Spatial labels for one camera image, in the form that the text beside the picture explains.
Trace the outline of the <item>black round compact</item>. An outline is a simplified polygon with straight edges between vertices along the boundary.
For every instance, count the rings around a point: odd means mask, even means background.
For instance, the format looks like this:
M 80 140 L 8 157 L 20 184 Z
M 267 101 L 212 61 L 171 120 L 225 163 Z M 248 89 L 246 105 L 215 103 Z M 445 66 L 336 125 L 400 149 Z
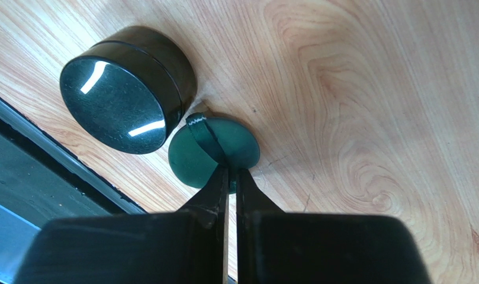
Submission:
M 161 148 L 197 94 L 185 53 L 144 26 L 123 28 L 70 60 L 59 85 L 67 109 L 87 133 L 130 154 Z

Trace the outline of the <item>dark green round compact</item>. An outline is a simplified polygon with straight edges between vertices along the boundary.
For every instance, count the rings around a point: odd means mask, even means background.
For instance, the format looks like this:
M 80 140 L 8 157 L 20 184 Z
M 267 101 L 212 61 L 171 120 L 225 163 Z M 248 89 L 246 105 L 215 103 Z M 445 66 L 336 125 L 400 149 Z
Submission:
M 229 118 L 207 117 L 202 112 L 186 118 L 168 150 L 174 175 L 193 188 L 203 188 L 217 166 L 236 173 L 256 166 L 260 157 L 259 143 L 247 127 Z

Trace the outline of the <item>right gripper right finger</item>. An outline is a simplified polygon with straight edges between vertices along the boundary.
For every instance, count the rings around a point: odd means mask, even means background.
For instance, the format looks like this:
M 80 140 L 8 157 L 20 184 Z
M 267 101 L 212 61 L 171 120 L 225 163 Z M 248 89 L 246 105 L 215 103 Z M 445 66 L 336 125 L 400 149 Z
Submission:
M 430 283 L 397 218 L 285 212 L 244 169 L 236 187 L 240 283 Z

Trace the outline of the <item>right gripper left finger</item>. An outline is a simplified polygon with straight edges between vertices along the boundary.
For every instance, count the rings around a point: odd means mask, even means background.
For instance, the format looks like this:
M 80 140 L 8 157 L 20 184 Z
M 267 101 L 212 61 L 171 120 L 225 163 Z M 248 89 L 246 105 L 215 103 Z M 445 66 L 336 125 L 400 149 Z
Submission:
M 226 283 L 229 171 L 174 212 L 65 218 L 33 241 L 16 283 Z

